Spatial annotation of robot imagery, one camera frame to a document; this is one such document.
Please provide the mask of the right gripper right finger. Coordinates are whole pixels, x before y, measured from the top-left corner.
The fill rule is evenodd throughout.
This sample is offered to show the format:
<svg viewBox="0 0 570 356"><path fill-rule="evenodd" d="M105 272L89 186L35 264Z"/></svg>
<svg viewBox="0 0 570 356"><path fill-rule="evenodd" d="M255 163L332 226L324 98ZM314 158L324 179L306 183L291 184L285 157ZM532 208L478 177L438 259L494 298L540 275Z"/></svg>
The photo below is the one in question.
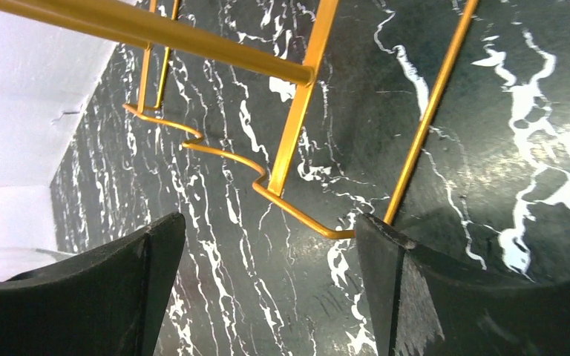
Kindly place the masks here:
<svg viewBox="0 0 570 356"><path fill-rule="evenodd" d="M470 266L370 214L355 240L379 355L570 355L570 281Z"/></svg>

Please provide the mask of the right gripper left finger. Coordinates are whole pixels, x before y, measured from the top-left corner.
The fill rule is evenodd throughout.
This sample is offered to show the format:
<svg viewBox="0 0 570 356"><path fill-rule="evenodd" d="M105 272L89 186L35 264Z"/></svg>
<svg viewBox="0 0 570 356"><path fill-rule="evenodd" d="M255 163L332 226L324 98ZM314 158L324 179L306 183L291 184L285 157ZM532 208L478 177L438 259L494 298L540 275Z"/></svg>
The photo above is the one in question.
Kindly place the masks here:
<svg viewBox="0 0 570 356"><path fill-rule="evenodd" d="M174 212L0 282L0 355L152 355L185 241Z"/></svg>

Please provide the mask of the blue wine glass front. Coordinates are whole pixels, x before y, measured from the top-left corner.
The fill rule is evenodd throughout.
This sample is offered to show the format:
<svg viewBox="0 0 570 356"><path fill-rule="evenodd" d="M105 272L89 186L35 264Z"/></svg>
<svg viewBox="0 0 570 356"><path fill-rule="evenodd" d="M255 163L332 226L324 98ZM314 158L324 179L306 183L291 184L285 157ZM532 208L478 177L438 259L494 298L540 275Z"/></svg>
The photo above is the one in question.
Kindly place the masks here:
<svg viewBox="0 0 570 356"><path fill-rule="evenodd" d="M73 256L75 254L42 248L0 248L0 282L9 280L26 271L49 266Z"/></svg>

